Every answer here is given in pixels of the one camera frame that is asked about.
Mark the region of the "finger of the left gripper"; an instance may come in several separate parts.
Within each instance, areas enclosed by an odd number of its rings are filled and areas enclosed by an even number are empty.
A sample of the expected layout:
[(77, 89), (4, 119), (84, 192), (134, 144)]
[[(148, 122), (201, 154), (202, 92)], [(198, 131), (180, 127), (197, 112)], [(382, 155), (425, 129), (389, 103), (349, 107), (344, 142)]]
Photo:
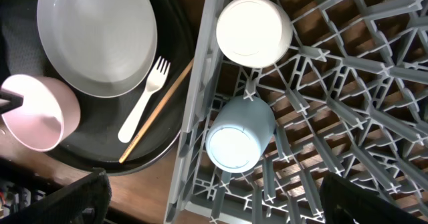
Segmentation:
[(6, 101), (1, 105), (1, 114), (17, 109), (23, 105), (23, 96), (19, 94), (12, 94), (1, 90), (1, 100)]

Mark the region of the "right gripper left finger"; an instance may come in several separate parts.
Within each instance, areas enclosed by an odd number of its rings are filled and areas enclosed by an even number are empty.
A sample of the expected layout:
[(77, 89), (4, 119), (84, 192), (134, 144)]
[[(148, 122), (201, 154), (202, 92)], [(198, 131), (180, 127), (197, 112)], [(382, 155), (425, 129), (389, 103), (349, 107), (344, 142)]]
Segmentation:
[(61, 188), (17, 213), (2, 224), (103, 223), (108, 213), (112, 189), (104, 169)]

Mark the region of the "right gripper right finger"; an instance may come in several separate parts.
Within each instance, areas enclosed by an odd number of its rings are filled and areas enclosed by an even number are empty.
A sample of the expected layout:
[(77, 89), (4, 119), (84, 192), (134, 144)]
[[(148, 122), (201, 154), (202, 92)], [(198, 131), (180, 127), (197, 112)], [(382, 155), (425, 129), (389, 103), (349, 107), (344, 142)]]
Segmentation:
[(334, 173), (323, 178), (320, 200), (326, 224), (426, 223)]

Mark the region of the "light grey plate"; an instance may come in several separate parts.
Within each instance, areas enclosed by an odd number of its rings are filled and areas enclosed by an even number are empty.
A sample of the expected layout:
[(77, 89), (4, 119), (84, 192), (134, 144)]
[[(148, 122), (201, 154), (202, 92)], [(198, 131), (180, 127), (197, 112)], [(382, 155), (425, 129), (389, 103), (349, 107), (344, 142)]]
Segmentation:
[(37, 28), (58, 74), (98, 98), (135, 89), (156, 53), (150, 0), (38, 0)]

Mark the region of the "light blue cup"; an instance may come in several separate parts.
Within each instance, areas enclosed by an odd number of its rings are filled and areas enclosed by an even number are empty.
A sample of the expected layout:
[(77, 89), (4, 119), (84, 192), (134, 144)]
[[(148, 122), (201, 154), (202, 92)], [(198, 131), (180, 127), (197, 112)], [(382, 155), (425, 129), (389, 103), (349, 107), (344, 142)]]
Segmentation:
[(234, 97), (222, 107), (208, 131), (207, 154), (221, 170), (243, 173), (257, 164), (275, 129), (274, 113), (265, 101)]

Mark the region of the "white plastic fork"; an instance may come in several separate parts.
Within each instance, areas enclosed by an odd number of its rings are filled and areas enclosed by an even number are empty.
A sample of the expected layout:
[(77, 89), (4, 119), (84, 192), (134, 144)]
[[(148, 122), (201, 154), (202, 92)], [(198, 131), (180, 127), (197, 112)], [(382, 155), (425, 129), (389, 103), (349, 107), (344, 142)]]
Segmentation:
[(170, 65), (171, 63), (162, 56), (160, 56), (153, 65), (153, 69), (146, 79), (144, 92), (118, 132), (118, 139), (120, 142), (127, 143), (131, 141), (150, 97), (164, 86), (170, 70)]

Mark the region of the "wooden chopstick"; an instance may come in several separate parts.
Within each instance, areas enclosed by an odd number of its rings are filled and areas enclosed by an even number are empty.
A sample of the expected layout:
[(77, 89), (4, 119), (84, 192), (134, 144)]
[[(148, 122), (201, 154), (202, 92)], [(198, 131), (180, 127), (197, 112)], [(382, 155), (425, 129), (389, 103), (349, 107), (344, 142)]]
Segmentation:
[(185, 67), (185, 69), (181, 72), (181, 74), (178, 76), (178, 78), (169, 88), (167, 93), (163, 96), (163, 98), (158, 103), (156, 108), (152, 111), (152, 113), (150, 114), (146, 122), (143, 124), (143, 126), (140, 128), (140, 130), (136, 134), (133, 134), (130, 144), (128, 145), (127, 149), (124, 151), (122, 156), (119, 158), (118, 162), (120, 164), (124, 163), (124, 161), (129, 157), (130, 153), (136, 147), (136, 145), (141, 140), (141, 138), (145, 135), (145, 133), (147, 132), (151, 124), (154, 122), (156, 117), (161, 113), (162, 109), (165, 107), (169, 99), (172, 97), (172, 95), (175, 93), (177, 88), (180, 86), (181, 82), (185, 79), (187, 74), (191, 71), (191, 68), (193, 67), (193, 62), (194, 60), (191, 60), (189, 62), (189, 64)]

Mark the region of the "white cup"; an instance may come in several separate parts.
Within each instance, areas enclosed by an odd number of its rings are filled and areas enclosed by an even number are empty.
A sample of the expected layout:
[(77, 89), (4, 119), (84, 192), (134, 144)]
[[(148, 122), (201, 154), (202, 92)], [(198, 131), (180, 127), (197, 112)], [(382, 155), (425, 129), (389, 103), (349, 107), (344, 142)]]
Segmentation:
[(290, 18), (270, 0), (233, 0), (217, 21), (220, 50), (231, 61), (249, 68), (276, 63), (288, 51), (292, 38)]

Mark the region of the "grey dishwasher rack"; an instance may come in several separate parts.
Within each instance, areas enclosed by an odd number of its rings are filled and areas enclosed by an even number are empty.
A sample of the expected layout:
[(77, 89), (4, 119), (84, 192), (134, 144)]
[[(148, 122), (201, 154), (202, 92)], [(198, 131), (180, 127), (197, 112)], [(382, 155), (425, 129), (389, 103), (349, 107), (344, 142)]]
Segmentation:
[[(225, 57), (223, 8), (205, 0), (165, 223), (323, 223), (327, 173), (427, 218), (427, 0), (271, 0), (294, 32), (264, 69)], [(255, 166), (227, 174), (207, 135), (236, 96), (261, 98), (278, 132)]]

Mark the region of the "round black serving tray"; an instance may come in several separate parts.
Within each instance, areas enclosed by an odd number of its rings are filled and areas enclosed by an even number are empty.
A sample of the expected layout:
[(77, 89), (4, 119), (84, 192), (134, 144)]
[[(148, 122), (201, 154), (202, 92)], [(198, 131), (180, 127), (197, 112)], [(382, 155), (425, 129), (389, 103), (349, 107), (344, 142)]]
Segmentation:
[[(152, 96), (141, 122), (144, 123), (194, 56), (191, 26), (179, 0), (150, 0), (157, 21), (156, 54), (171, 63), (164, 87)], [(60, 79), (44, 53), (37, 31), (37, 0), (1, 0), (1, 79), (13, 74)], [(74, 168), (103, 168), (109, 175), (127, 175), (149, 167), (173, 147), (179, 137), (189, 79), (185, 78), (167, 105), (150, 125), (136, 148), (122, 164), (127, 148), (117, 134), (144, 90), (139, 86), (117, 98), (96, 98), (76, 90), (80, 103), (80, 125), (59, 146), (48, 152), (52, 158)]]

